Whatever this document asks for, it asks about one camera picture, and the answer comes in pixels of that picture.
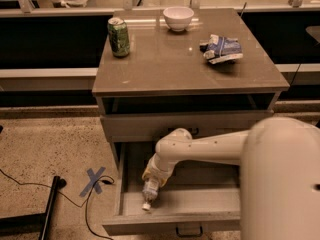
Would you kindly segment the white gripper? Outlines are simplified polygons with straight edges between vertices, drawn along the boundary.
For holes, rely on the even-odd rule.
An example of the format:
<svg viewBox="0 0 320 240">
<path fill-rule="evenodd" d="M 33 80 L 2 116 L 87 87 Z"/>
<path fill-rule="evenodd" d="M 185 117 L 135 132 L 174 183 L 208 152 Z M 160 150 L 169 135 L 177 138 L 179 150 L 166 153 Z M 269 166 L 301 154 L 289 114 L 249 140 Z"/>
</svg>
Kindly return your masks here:
<svg viewBox="0 0 320 240">
<path fill-rule="evenodd" d="M 167 180 L 171 177 L 175 163 L 167 159 L 163 159 L 157 154 L 154 154 L 149 160 L 147 167 L 142 174 L 142 180 L 146 181 L 150 177 L 155 177 L 160 182 L 160 187 L 166 185 Z"/>
</svg>

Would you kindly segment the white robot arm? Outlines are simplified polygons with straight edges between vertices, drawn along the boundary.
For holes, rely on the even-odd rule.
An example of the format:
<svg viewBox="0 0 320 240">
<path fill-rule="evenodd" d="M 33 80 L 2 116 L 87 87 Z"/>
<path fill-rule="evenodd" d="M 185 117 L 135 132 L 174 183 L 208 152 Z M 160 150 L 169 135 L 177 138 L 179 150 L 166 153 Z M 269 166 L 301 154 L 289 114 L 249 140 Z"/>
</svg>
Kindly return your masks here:
<svg viewBox="0 0 320 240">
<path fill-rule="evenodd" d="M 241 240 L 320 240 L 319 128 L 286 117 L 200 139 L 179 128 L 158 141 L 142 179 L 156 192 L 183 160 L 240 166 Z"/>
</svg>

